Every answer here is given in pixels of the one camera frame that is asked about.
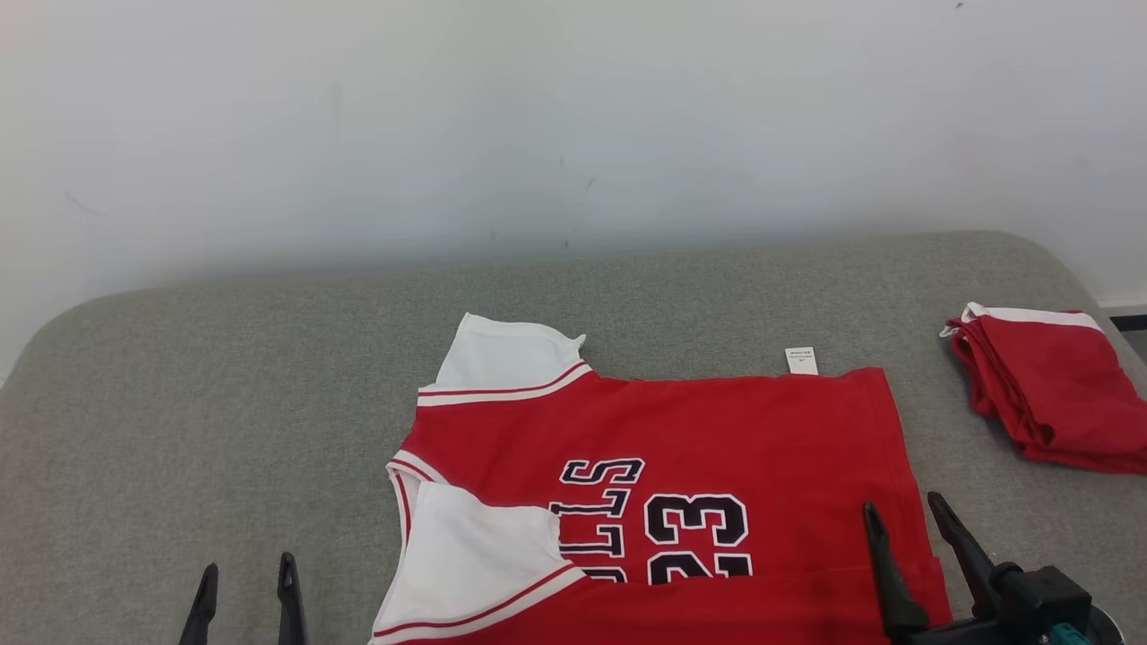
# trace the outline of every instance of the red basketball jersey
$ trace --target red basketball jersey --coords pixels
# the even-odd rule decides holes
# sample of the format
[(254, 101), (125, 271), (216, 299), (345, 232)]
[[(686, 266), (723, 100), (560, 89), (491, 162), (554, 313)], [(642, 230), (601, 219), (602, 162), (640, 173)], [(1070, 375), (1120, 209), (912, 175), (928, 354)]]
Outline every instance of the red basketball jersey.
[(583, 340), (462, 320), (388, 466), (405, 544), (375, 643), (879, 643), (867, 500), (949, 617), (879, 368), (623, 381)]

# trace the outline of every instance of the gray padded table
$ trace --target gray padded table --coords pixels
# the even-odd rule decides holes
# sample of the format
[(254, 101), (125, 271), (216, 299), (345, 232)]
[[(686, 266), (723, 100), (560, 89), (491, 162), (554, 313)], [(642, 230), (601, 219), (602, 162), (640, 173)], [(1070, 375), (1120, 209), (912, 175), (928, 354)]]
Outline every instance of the gray padded table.
[[(1058, 565), (1147, 642), (1147, 477), (1017, 459), (968, 407), (937, 333), (968, 301), (1082, 309), (1140, 393), (1147, 367), (1044, 249), (983, 232), (99, 300), (46, 325), (0, 389), (0, 643), (174, 643), (219, 564), (212, 643), (273, 643), (279, 553), (314, 643), (369, 638), (398, 554), (383, 464), (465, 311), (588, 334), (618, 378), (880, 365), (922, 490), (984, 547)], [(969, 598), (933, 527), (958, 615)]]

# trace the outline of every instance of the red stripe trim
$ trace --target red stripe trim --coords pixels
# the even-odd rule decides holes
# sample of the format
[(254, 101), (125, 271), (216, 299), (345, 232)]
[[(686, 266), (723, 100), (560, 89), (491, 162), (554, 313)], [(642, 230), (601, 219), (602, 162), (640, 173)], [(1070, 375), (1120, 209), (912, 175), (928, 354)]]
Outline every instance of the red stripe trim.
[(533, 387), (530, 387), (530, 388), (514, 388), (514, 389), (507, 389), (507, 390), (443, 390), (443, 391), (427, 391), (427, 393), (419, 393), (419, 396), (423, 397), (423, 396), (458, 396), (458, 395), (463, 395), (463, 394), (512, 394), (512, 393), (518, 393), (518, 391), (544, 390), (544, 389), (546, 389), (546, 388), (548, 388), (551, 386), (557, 384), (559, 381), (561, 381), (565, 376), (569, 376), (570, 373), (572, 373), (578, 367), (582, 367), (583, 365), (585, 365), (585, 360), (578, 362), (576, 365), (574, 365), (572, 367), (570, 367), (569, 370), (567, 370), (561, 376), (557, 376), (556, 379), (554, 379), (553, 381), (549, 381), (548, 383), (546, 383), (544, 386), (533, 386)]
[(390, 463), (391, 464), (398, 464), (399, 466), (403, 466), (405, 468), (409, 468), (409, 469), (414, 471), (414, 473), (418, 474), (420, 477), (422, 477), (424, 481), (428, 481), (428, 482), (435, 481), (434, 477), (431, 477), (430, 475), (423, 473), (422, 468), (419, 468), (418, 466), (415, 466), (413, 464), (403, 461), (401, 459), (391, 459)]
[(481, 614), (470, 616), (468, 619), (462, 619), (460, 621), (453, 621), (453, 622), (411, 622), (411, 623), (406, 623), (406, 624), (400, 624), (400, 625), (397, 625), (397, 627), (392, 627), (390, 629), (384, 629), (382, 631), (376, 631), (376, 632), (374, 632), (374, 636), (375, 637), (387, 636), (388, 634), (393, 634), (396, 631), (400, 631), (400, 630), (404, 630), (404, 629), (409, 629), (412, 627), (439, 627), (439, 628), (442, 628), (442, 627), (458, 627), (460, 624), (466, 624), (468, 622), (476, 621), (476, 620), (482, 619), (484, 616), (489, 616), (490, 614), (492, 614), (492, 613), (494, 613), (494, 612), (497, 612), (497, 611), (506, 607), (507, 605), (514, 604), (518, 598), (525, 596), (526, 593), (533, 591), (535, 589), (541, 586), (543, 584), (546, 584), (547, 582), (554, 580), (555, 577), (562, 575), (563, 573), (565, 573), (565, 572), (568, 572), (568, 570), (570, 570), (572, 568), (574, 568), (572, 564), (565, 565), (564, 567), (557, 569), (556, 572), (554, 572), (554, 573), (547, 575), (546, 577), (539, 580), (538, 582), (531, 584), (529, 588), (520, 591), (516, 596), (514, 596), (509, 600), (506, 600), (505, 603), (502, 603), (500, 605), (491, 607), (491, 608), (486, 609), (485, 612), (482, 612)]
[(403, 483), (403, 474), (395, 473), (395, 481), (398, 482), (398, 492), (403, 496), (403, 518), (406, 520), (403, 524), (406, 526), (406, 534), (403, 536), (404, 542), (411, 541), (411, 503), (406, 499), (406, 484)]

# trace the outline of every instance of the clothing tag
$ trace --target clothing tag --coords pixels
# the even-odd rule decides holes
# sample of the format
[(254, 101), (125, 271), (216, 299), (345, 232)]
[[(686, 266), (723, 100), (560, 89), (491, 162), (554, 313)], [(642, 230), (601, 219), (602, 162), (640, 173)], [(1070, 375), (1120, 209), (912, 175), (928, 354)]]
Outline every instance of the clothing tag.
[(793, 374), (819, 374), (817, 372), (817, 356), (811, 347), (790, 347), (785, 350), (785, 357), (789, 360), (789, 372)]

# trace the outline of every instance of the teal component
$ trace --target teal component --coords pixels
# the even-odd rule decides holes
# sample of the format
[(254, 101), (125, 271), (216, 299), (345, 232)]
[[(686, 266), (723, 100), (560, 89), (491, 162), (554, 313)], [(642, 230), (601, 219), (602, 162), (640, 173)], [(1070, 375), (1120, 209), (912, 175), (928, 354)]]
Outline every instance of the teal component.
[(1066, 622), (1052, 628), (1051, 645), (1091, 645), (1082, 634)]

